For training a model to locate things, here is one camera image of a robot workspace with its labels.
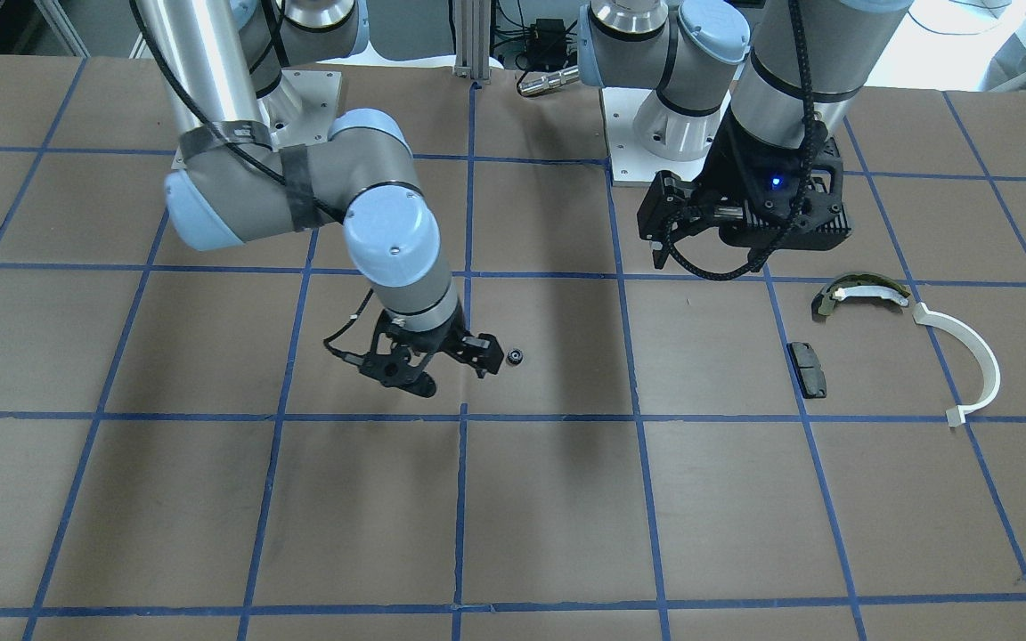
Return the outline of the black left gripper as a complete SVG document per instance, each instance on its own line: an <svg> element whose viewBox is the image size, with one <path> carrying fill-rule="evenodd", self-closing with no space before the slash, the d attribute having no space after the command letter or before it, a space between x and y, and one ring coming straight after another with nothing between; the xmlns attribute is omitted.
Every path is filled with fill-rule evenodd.
<svg viewBox="0 0 1026 641"><path fill-rule="evenodd" d="M666 266L673 243L716 224L725 244L762 250L786 226L801 188L807 202L781 248L827 251L849 239L842 158L822 122L814 131L819 147L810 178L801 150L758 141L732 115L718 126L696 183L672 171L655 172L639 207L639 236L652 243L653 267Z"/></svg>

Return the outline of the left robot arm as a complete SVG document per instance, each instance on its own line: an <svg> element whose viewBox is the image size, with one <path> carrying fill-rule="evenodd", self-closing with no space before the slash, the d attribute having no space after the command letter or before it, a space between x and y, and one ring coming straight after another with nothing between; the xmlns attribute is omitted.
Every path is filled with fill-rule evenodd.
<svg viewBox="0 0 1026 641"><path fill-rule="evenodd" d="M648 90L653 117L709 120L700 174L656 171L638 235L661 269L704 280L760 271L780 250L829 251L852 232L834 139L908 1L770 1L752 26L725 1L590 1L586 85Z"/></svg>

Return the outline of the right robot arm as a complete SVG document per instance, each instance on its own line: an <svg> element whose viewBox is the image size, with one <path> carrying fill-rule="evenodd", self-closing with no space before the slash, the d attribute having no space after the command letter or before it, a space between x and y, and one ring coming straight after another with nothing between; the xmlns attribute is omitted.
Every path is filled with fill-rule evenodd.
<svg viewBox="0 0 1026 641"><path fill-rule="evenodd" d="M494 334L471 334L439 224L424 198L415 153L381 110L339 115L321 138L278 141L264 115L244 29L263 28L252 3L132 1L151 57L175 97L183 165L167 176L168 214L188 247L239 247L338 223L347 255L382 312L366 353L326 337L327 352L384 388L431 397L436 354L477 377L505 353Z"/></svg>

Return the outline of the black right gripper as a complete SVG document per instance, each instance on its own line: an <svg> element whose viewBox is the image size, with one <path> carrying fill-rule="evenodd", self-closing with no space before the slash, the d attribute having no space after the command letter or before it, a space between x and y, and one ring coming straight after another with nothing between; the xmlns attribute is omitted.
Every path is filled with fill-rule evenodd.
<svg viewBox="0 0 1026 641"><path fill-rule="evenodd" d="M386 388L430 398L435 396L438 385L425 369L437 353L448 354L455 361L472 368L479 378L500 373L505 361L505 350L494 334L472 336L468 333L463 313L453 313L449 320L425 332L407 331L394 324L386 313L381 313L376 320L370 351L364 354L342 352L342 360Z"/></svg>

